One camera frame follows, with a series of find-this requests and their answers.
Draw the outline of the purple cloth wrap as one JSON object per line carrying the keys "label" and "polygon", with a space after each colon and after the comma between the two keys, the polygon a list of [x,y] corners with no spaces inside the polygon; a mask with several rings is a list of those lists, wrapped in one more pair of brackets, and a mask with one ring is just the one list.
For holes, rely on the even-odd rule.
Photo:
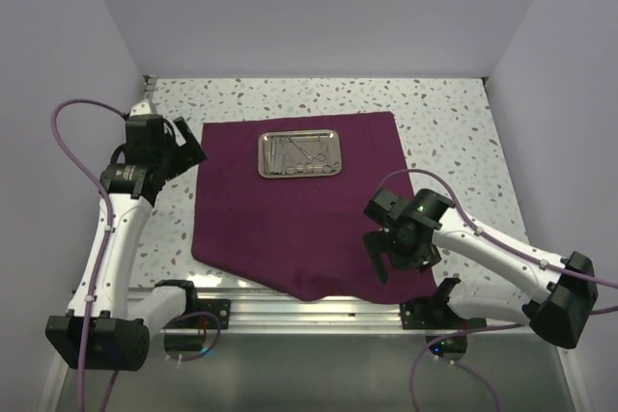
{"label": "purple cloth wrap", "polygon": [[[271,131],[332,129],[343,167],[332,177],[265,179],[258,142]],[[209,123],[198,168],[191,253],[205,265],[303,301],[353,296],[400,304],[435,291],[431,271],[379,280],[363,245],[364,208],[378,186],[410,197],[398,128],[389,112]]]}

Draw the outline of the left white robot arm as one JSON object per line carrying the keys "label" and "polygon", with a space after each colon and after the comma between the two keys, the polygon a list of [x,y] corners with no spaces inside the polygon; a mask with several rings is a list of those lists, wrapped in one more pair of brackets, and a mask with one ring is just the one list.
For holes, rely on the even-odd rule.
{"label": "left white robot arm", "polygon": [[62,316],[50,316],[45,335],[74,370],[137,371],[152,337],[174,321],[194,325],[201,314],[195,285],[163,280],[134,308],[130,275],[155,200],[166,182],[207,158],[182,117],[126,118],[126,140],[101,173],[98,227],[82,281]]}

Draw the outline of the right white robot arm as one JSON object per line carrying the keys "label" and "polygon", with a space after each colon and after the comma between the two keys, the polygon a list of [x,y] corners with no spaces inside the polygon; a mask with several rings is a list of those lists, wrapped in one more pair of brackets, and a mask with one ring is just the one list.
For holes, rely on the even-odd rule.
{"label": "right white robot arm", "polygon": [[591,260],[574,252],[567,258],[526,245],[469,217],[454,200],[431,189],[413,198],[380,189],[365,215],[378,225],[363,243],[379,280],[388,271],[426,271],[449,250],[476,262],[515,286],[465,284],[447,277],[431,296],[410,300],[412,314],[437,328],[462,327],[472,319],[528,326],[544,341],[577,346],[598,299]]}

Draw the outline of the steel tweezers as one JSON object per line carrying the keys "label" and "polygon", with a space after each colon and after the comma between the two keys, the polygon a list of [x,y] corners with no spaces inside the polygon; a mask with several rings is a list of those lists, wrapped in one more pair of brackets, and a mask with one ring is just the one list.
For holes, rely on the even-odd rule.
{"label": "steel tweezers", "polygon": [[279,173],[277,161],[277,138],[269,136],[267,138],[267,173],[277,175]]}

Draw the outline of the steel instrument tray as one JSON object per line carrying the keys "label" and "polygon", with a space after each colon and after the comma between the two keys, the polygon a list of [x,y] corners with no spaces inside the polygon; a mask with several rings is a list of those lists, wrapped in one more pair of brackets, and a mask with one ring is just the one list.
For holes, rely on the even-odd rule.
{"label": "steel instrument tray", "polygon": [[[291,145],[289,144],[289,151],[296,163],[296,173],[293,176],[287,176],[283,173],[282,170],[282,161],[281,161],[281,139],[285,136],[296,136],[296,135],[334,135],[334,140],[336,144],[336,153],[341,156],[341,169],[334,174],[322,174],[320,171],[316,173],[305,173],[302,172],[301,165],[306,162],[306,159]],[[277,138],[277,161],[279,167],[279,173],[277,175],[269,175],[267,173],[267,138],[269,136],[275,136]],[[333,177],[341,173],[343,168],[343,156],[340,147],[340,137],[337,131],[333,129],[312,129],[312,130],[292,130],[292,131],[271,131],[265,132],[260,135],[258,139],[258,174],[265,179],[303,179],[303,178],[321,178],[321,177]]]}

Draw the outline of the steel scissors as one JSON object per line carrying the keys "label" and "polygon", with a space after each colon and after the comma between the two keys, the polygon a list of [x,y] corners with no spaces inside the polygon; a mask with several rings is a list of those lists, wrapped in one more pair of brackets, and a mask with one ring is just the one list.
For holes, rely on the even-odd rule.
{"label": "steel scissors", "polygon": [[281,139],[281,161],[283,173],[287,176],[293,176],[296,173],[296,163],[289,151],[289,139]]}

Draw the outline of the steel forceps with rings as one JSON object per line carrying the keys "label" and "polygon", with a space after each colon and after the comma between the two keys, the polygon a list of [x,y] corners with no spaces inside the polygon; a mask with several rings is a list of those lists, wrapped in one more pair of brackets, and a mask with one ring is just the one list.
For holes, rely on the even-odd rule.
{"label": "steel forceps with rings", "polygon": [[305,159],[302,172],[334,174],[341,169],[341,156],[336,153],[334,135],[296,135],[285,136],[283,140],[291,144]]}

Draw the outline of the aluminium left side rail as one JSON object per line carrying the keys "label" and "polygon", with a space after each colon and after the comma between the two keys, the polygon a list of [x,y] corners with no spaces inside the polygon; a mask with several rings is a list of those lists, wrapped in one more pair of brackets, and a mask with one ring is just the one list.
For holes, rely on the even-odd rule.
{"label": "aluminium left side rail", "polygon": [[125,289],[140,237],[160,191],[166,122],[147,97],[123,114],[125,140],[96,181],[98,222],[83,287]]}

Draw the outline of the aluminium rail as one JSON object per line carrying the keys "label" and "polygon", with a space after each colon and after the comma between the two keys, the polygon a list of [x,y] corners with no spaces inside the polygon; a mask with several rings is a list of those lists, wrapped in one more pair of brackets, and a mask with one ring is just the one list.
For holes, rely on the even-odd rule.
{"label": "aluminium rail", "polygon": [[140,237],[160,191],[166,122],[147,97],[123,114],[125,140],[96,181],[98,222],[83,287],[125,289]]}
{"label": "aluminium rail", "polygon": [[344,296],[302,302],[271,290],[206,291],[165,282],[142,292],[128,289],[89,293],[83,286],[72,297],[68,314],[91,318],[141,319],[151,333],[196,308],[199,299],[230,299],[228,329],[238,333],[394,334],[404,331],[399,305],[380,305]]}

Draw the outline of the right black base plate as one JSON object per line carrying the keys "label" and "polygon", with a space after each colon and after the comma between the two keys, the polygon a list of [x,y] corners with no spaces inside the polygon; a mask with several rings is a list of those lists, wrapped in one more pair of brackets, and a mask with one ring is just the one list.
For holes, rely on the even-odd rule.
{"label": "right black base plate", "polygon": [[429,297],[400,304],[399,309],[404,330],[465,330],[487,327],[484,318],[461,318],[445,304],[435,306]]}

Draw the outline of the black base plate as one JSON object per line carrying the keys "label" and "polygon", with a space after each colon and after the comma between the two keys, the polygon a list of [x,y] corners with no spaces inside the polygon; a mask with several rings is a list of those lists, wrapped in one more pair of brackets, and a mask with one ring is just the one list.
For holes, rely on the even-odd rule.
{"label": "black base plate", "polygon": [[429,297],[400,304],[399,309],[404,330],[465,330],[487,327],[484,318],[461,318],[445,304],[435,306]]}
{"label": "black base plate", "polygon": [[199,299],[195,309],[190,311],[191,316],[177,317],[166,325],[166,329],[196,329],[208,331],[219,327],[227,330],[232,313],[230,299]]}

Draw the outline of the aluminium front rail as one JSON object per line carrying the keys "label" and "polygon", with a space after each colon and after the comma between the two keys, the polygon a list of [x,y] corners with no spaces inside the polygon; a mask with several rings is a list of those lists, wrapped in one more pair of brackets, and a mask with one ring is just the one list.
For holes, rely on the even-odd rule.
{"label": "aluminium front rail", "polygon": [[89,293],[83,286],[72,297],[68,314],[91,318],[141,319],[151,333],[196,308],[199,299],[230,299],[228,329],[238,333],[394,334],[404,331],[399,305],[380,305],[344,296],[302,302],[271,290],[206,291],[165,282],[142,292],[128,289]]}

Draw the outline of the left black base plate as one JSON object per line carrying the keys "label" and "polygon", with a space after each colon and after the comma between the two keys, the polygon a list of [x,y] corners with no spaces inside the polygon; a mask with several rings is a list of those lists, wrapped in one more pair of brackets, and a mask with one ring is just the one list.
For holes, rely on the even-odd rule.
{"label": "left black base plate", "polygon": [[227,330],[232,313],[230,299],[199,299],[195,309],[190,311],[191,316],[177,317],[166,325],[166,329],[196,329],[208,331],[219,327]]}

